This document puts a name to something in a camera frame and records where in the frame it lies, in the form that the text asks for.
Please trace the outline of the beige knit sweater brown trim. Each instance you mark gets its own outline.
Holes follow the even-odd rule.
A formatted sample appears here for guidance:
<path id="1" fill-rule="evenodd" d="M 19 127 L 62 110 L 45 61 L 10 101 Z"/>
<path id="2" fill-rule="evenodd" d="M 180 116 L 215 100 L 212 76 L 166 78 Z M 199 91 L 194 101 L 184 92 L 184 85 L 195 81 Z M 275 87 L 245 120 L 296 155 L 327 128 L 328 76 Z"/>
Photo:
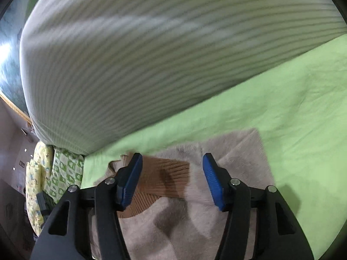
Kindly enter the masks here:
<path id="1" fill-rule="evenodd" d="M 255 128 L 144 156 L 132 202 L 118 213 L 132 259 L 214 259 L 227 213 L 213 203 L 202 168 L 206 153 L 248 186 L 274 182 Z"/>

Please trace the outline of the yellow cartoon print blanket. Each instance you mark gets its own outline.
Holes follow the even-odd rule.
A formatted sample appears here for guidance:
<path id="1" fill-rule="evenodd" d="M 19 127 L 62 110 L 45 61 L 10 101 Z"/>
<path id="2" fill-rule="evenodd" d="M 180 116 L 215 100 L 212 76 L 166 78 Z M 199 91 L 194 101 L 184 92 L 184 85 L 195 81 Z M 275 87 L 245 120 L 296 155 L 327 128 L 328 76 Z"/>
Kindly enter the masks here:
<path id="1" fill-rule="evenodd" d="M 51 176 L 54 149 L 39 141 L 33 157 L 26 164 L 25 170 L 25 198 L 26 211 L 34 233 L 39 236 L 42 231 L 44 218 L 41 214 L 36 195 L 44 190 L 44 186 Z"/>

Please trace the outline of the green white patterned pillow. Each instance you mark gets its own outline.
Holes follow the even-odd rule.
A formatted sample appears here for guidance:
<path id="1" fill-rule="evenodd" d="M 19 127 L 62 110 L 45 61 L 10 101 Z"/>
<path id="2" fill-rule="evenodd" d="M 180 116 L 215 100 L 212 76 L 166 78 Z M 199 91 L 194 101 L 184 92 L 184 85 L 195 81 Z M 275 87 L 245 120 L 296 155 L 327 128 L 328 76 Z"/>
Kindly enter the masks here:
<path id="1" fill-rule="evenodd" d="M 64 148 L 55 148 L 51 173 L 44 184 L 46 192 L 54 201 L 58 201 L 71 185 L 81 186 L 84 157 Z"/>

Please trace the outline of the light green bed sheet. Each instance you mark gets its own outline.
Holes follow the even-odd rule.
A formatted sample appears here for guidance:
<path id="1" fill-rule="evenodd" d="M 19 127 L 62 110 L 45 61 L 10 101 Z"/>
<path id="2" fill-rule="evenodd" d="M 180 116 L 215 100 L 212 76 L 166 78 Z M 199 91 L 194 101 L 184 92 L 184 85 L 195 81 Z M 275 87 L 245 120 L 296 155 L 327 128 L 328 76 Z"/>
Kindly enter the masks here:
<path id="1" fill-rule="evenodd" d="M 260 132 L 275 182 L 320 258 L 346 222 L 345 35 L 87 156 L 82 186 L 126 150 L 248 128 Z"/>

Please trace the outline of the striped grey white duvet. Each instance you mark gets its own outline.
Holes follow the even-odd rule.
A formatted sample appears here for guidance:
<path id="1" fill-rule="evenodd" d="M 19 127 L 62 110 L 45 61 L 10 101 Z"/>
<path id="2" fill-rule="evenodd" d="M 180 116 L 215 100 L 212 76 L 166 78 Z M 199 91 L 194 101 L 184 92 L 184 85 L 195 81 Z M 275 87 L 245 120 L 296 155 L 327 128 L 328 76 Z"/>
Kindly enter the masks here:
<path id="1" fill-rule="evenodd" d="M 332 0 L 39 0 L 23 92 L 41 141 L 91 154 L 345 32 Z"/>

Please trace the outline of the gold framed floral painting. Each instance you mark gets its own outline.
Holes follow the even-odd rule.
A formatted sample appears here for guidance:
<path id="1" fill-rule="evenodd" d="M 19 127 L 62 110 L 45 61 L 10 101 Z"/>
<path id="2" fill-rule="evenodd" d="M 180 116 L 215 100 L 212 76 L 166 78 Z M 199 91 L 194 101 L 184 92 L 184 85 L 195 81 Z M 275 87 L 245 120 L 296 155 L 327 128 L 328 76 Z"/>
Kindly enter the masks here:
<path id="1" fill-rule="evenodd" d="M 38 0 L 9 0 L 1 12 L 1 99 L 30 122 L 19 67 L 23 27 Z"/>

